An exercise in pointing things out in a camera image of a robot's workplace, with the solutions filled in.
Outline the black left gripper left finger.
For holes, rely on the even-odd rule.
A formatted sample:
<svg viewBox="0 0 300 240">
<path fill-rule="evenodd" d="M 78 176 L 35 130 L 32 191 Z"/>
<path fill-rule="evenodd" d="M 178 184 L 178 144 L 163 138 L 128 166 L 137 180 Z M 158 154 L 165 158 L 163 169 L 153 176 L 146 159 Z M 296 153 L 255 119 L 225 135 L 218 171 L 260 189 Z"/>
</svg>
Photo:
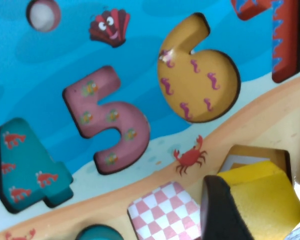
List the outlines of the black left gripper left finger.
<svg viewBox="0 0 300 240">
<path fill-rule="evenodd" d="M 202 181 L 200 227 L 203 240 L 252 240 L 230 186 L 217 175 Z"/>
</svg>

